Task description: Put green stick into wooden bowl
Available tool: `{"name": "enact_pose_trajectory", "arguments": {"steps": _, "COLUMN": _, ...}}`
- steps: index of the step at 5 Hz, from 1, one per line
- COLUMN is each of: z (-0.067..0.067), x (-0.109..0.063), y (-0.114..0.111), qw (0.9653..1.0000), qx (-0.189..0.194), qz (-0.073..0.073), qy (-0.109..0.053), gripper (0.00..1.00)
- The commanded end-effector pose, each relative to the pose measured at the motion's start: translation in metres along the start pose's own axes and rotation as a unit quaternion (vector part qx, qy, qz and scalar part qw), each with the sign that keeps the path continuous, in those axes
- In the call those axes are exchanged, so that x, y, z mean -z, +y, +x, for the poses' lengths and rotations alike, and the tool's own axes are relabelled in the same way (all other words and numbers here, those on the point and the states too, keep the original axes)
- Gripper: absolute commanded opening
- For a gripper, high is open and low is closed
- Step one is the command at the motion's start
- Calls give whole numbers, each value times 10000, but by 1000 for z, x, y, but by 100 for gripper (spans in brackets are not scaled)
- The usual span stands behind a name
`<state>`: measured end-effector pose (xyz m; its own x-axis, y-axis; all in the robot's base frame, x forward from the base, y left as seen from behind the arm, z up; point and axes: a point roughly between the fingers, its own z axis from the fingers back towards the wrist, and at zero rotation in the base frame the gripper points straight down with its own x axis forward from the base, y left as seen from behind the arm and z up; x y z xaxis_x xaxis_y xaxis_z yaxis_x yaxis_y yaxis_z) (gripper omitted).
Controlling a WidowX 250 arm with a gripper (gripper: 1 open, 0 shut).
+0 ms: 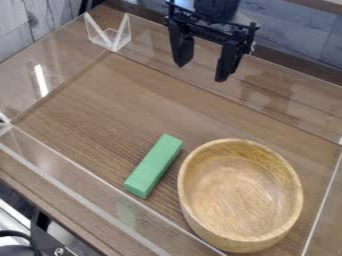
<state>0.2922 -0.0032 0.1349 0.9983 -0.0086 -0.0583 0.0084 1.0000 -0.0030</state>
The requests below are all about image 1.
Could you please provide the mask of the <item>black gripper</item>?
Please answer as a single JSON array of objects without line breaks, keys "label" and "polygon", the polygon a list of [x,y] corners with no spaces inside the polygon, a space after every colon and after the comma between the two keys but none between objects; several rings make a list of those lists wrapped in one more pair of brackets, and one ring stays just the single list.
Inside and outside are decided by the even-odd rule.
[{"label": "black gripper", "polygon": [[245,46],[254,45],[258,22],[240,12],[241,0],[166,0],[166,26],[173,59],[184,67],[194,57],[194,36],[222,44],[216,81],[224,82],[237,71]]}]

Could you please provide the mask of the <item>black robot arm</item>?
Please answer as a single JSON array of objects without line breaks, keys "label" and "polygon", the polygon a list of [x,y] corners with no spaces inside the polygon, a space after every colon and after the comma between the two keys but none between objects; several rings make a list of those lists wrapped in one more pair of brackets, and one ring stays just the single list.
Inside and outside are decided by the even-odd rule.
[{"label": "black robot arm", "polygon": [[254,51],[258,22],[238,13],[241,0],[166,0],[172,53],[184,67],[194,58],[196,37],[222,46],[216,81],[224,82],[236,73],[242,57]]}]

